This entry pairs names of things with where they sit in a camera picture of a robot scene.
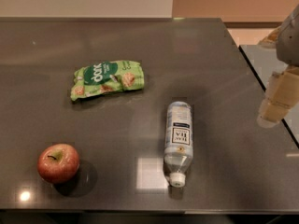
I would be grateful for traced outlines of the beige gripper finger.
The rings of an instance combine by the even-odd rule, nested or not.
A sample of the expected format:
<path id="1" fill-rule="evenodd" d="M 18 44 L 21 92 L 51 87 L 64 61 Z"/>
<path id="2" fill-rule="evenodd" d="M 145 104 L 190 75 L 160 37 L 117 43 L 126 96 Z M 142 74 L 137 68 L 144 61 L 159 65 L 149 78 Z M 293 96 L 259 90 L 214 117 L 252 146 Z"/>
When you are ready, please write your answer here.
<path id="1" fill-rule="evenodd" d="M 282 74 L 275 100 L 280 105 L 287 106 L 290 111 L 299 102 L 299 68 L 288 66 Z"/>
<path id="2" fill-rule="evenodd" d="M 289 108 L 280 105 L 275 100 L 275 94 L 278 91 L 279 82 L 282 80 L 283 74 L 273 72 L 268 79 L 263 101 L 260 105 L 257 123 L 262 128 L 273 128 L 288 114 Z"/>

